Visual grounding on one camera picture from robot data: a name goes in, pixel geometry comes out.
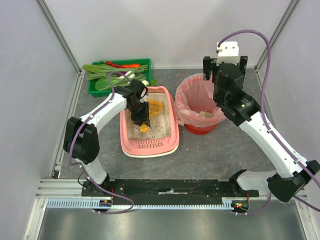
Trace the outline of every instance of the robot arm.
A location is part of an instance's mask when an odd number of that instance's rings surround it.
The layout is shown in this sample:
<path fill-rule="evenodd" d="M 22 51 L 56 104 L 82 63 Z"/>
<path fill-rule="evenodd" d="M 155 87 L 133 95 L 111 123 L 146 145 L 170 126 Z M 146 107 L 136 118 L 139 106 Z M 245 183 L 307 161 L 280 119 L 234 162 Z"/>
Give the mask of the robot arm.
<path fill-rule="evenodd" d="M 146 124 L 150 127 L 147 93 L 146 86 L 141 81 L 133 79 L 129 86 L 117 86 L 112 100 L 110 100 L 112 96 L 110 94 L 106 100 L 88 114 L 80 118 L 71 117 L 67 121 L 63 149 L 69 153 L 76 131 L 86 119 L 90 118 L 76 139 L 72 157 L 81 163 L 97 184 L 102 185 L 105 180 L 109 180 L 108 174 L 98 159 L 100 150 L 98 135 L 101 129 L 115 115 L 125 109 L 131 112 L 131 120 L 134 124 L 138 126 Z"/>
<path fill-rule="evenodd" d="M 248 57 L 241 56 L 237 42 L 223 42 L 217 47 L 218 57 L 203 59 L 203 78 L 214 82 L 213 100 L 224 115 L 246 132 L 264 151 L 276 171 L 250 172 L 242 170 L 236 178 L 237 185 L 245 191 L 271 191 L 279 200 L 288 202 L 309 181 L 310 176 L 291 158 L 280 143 L 270 134 L 273 131 L 284 145 L 312 173 L 320 170 L 316 161 L 307 161 L 295 151 L 269 123 L 265 126 L 260 105 L 243 91 Z"/>

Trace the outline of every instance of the gray floor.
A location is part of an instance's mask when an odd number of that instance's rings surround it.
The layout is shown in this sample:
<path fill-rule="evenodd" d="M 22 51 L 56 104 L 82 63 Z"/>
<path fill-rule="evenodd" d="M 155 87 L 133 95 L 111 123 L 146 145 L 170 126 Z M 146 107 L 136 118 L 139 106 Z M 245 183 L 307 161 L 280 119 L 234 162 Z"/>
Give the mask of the gray floor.
<path fill-rule="evenodd" d="M 263 200 L 251 200 L 259 209 Z M 135 210 L 98 215 L 87 209 L 47 209 L 38 240 L 306 240 L 294 201 L 272 201 L 263 212 Z"/>
<path fill-rule="evenodd" d="M 154 70 L 153 78 L 165 86 L 172 96 L 181 81 L 200 69 Z M 75 117 L 87 114 L 104 98 L 94 98 L 87 93 L 84 80 L 75 110 Z M 260 87 L 253 69 L 248 69 L 244 90 L 258 102 Z M 195 135 L 179 126 L 178 149 L 167 156 L 131 158 L 120 144 L 119 116 L 110 121 L 99 134 L 102 166 L 114 179 L 228 179 L 240 169 L 270 171 L 274 167 L 255 142 L 231 121 L 225 120 L 207 135 Z M 64 155 L 60 178 L 75 179 L 81 174 L 78 167 L 68 165 Z"/>

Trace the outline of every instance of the carrot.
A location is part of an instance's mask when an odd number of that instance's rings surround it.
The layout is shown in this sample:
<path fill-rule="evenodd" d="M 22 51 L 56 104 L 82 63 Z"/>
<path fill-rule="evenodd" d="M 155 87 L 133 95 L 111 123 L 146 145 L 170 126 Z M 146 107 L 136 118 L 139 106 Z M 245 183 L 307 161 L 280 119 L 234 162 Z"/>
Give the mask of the carrot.
<path fill-rule="evenodd" d="M 118 69 L 121 68 L 120 65 L 115 64 L 115 63 L 113 63 L 113 62 L 111 62 L 111 61 L 106 61 L 105 64 L 107 64 L 107 65 L 109 65 L 109 66 L 112 66 L 112 67 L 115 67 L 115 68 L 118 68 Z"/>
<path fill-rule="evenodd" d="M 126 69 L 126 68 L 140 68 L 140 66 L 141 65 L 139 63 L 121 65 L 121 67 L 124 69 Z"/>

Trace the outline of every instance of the white wall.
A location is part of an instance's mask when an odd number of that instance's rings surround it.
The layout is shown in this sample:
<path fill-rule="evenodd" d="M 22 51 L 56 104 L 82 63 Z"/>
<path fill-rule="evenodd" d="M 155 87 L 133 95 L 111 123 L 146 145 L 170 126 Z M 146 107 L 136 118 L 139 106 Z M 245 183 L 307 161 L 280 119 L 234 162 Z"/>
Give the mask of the white wall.
<path fill-rule="evenodd" d="M 300 1 L 272 50 L 266 96 L 279 132 L 308 160 L 320 162 L 319 9 L 318 0 Z M 311 182 L 306 191 L 320 208 L 320 189 Z M 314 213 L 320 230 L 320 213 Z"/>
<path fill-rule="evenodd" d="M 150 58 L 156 68 L 201 68 L 216 43 L 241 29 L 271 37 L 290 0 L 46 0 L 80 65 Z M 264 50 L 241 35 L 254 66 Z"/>
<path fill-rule="evenodd" d="M 77 75 L 33 0 L 2 1 L 0 31 L 0 238 L 21 240 Z"/>

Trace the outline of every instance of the litter box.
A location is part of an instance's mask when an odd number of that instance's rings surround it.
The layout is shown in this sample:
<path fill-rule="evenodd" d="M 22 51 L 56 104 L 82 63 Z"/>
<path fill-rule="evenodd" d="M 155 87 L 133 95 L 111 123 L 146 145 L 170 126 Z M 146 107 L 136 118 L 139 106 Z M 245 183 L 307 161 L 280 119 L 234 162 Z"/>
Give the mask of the litter box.
<path fill-rule="evenodd" d="M 158 116 L 150 117 L 151 128 L 140 132 L 129 110 L 120 113 L 120 140 L 123 152 L 134 158 L 153 158 L 173 153 L 179 145 L 179 128 L 174 114 L 174 100 L 163 86 L 148 87 L 147 99 L 163 103 Z"/>

